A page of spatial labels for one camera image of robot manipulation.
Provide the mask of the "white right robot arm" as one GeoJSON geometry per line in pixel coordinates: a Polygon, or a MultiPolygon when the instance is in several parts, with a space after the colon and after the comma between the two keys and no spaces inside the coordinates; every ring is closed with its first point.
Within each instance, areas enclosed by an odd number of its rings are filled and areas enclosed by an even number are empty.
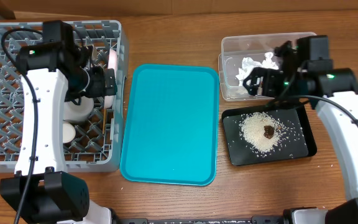
{"type": "Polygon", "coordinates": [[[271,97],[270,104],[306,98],[327,129],[346,190],[336,208],[291,208],[284,223],[358,224],[358,80],[350,68],[334,68],[329,39],[313,35],[276,47],[278,70],[255,67],[243,81],[250,95],[271,97]]]}

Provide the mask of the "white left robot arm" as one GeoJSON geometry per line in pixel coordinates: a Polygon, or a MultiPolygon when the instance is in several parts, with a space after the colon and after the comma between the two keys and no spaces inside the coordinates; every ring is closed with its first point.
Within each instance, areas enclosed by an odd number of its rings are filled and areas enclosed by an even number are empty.
{"type": "Polygon", "coordinates": [[[1,197],[27,223],[117,223],[94,203],[83,179],[67,172],[63,154],[66,101],[112,95],[113,72],[91,64],[90,47],[45,42],[20,49],[24,120],[14,176],[0,182],[1,197]]]}

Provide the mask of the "white napkin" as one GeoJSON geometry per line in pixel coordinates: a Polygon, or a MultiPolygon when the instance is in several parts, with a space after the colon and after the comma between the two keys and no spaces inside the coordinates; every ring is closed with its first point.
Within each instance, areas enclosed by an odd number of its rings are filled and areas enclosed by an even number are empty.
{"type": "Polygon", "coordinates": [[[251,71],[256,68],[267,68],[278,70],[279,65],[277,62],[273,61],[273,52],[264,52],[264,59],[254,60],[252,57],[244,57],[241,62],[241,67],[238,68],[238,74],[236,79],[239,81],[240,89],[236,91],[240,95],[249,95],[248,91],[243,86],[243,81],[250,75],[251,71]]]}

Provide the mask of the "pile of rice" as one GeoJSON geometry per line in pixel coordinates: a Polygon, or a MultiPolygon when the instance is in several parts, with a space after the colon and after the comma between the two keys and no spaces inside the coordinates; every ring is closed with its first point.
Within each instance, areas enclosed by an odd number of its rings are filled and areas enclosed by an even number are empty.
{"type": "Polygon", "coordinates": [[[288,127],[278,119],[264,112],[255,112],[242,116],[239,123],[240,137],[251,145],[253,150],[261,153],[273,151],[283,141],[288,127]],[[267,139],[264,136],[264,126],[270,125],[275,128],[274,137],[267,139]]]}

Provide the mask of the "wooden chopstick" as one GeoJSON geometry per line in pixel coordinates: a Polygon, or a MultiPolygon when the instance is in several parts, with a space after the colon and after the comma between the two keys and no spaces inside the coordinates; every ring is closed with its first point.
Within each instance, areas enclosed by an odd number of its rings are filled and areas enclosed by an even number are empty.
{"type": "Polygon", "coordinates": [[[104,108],[103,109],[103,128],[102,128],[102,134],[105,134],[105,130],[106,130],[106,120],[107,120],[107,109],[104,108]]]}

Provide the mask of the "brown food scrap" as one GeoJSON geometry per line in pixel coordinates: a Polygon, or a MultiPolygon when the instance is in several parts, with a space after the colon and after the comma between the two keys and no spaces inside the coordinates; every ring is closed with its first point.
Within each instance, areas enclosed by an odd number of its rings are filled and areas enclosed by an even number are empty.
{"type": "Polygon", "coordinates": [[[264,126],[264,136],[267,139],[272,139],[274,137],[274,133],[275,133],[275,128],[273,126],[270,125],[264,126]]]}

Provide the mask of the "large white round plate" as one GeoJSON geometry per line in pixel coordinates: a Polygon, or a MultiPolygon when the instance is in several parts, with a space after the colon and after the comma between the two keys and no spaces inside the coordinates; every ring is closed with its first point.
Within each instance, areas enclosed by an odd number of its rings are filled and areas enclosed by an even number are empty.
{"type": "MultiPolygon", "coordinates": [[[[109,60],[108,60],[108,70],[114,71],[114,76],[116,77],[117,73],[117,52],[114,49],[109,50],[109,60]]],[[[114,96],[105,96],[104,97],[104,109],[112,107],[114,96]]]]}

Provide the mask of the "white paper cup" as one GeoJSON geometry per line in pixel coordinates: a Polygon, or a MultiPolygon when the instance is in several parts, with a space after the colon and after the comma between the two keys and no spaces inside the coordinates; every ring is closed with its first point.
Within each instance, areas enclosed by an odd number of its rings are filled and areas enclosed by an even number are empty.
{"type": "Polygon", "coordinates": [[[62,130],[63,130],[63,143],[64,144],[69,143],[72,140],[74,140],[74,138],[76,136],[76,129],[72,124],[64,121],[62,130]]]}

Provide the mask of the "grey shallow bowl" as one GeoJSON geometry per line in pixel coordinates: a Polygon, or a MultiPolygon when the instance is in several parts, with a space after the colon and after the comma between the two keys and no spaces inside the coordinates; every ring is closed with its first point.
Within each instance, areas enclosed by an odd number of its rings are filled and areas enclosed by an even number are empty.
{"type": "Polygon", "coordinates": [[[81,123],[88,119],[94,108],[94,100],[85,96],[81,97],[81,103],[75,105],[73,102],[64,102],[63,120],[71,123],[81,123]]]}

